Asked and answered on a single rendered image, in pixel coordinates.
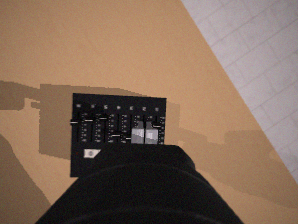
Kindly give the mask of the black lighting desk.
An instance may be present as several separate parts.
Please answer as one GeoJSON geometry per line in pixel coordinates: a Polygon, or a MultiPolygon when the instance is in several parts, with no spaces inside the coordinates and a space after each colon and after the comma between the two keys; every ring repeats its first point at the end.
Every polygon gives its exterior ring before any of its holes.
{"type": "Polygon", "coordinates": [[[70,177],[90,169],[91,160],[109,143],[131,143],[139,121],[158,129],[164,145],[167,98],[73,93],[70,177]]]}

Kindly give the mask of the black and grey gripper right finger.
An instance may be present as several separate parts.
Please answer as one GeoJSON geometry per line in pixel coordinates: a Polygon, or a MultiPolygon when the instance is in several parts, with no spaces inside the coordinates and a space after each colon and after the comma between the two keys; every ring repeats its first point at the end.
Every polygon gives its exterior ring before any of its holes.
{"type": "Polygon", "coordinates": [[[145,122],[144,144],[157,144],[158,129],[152,128],[151,122],[145,122]]]}

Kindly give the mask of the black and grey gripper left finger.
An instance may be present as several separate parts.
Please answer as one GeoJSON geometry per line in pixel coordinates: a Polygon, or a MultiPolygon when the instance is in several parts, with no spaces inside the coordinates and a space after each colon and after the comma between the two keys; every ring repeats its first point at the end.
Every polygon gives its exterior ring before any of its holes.
{"type": "Polygon", "coordinates": [[[144,144],[145,122],[139,121],[138,127],[132,128],[131,143],[144,144]]]}

